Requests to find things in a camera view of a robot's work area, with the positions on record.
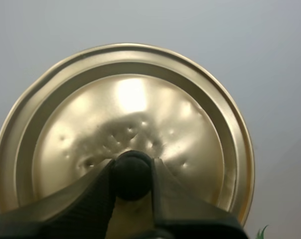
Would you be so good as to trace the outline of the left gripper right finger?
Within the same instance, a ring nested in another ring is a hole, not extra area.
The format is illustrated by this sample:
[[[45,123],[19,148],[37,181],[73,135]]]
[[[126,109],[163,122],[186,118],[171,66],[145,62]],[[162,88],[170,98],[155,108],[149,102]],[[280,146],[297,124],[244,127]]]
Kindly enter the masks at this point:
[[[245,239],[235,216],[192,195],[161,159],[151,160],[154,225],[176,239]]]

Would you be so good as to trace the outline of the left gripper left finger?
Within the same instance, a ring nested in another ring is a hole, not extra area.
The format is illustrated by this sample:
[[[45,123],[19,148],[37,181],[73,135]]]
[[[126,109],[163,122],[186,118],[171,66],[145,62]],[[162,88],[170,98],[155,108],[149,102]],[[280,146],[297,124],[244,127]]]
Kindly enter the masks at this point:
[[[104,160],[70,186],[0,214],[0,239],[103,239],[115,206],[114,160]]]

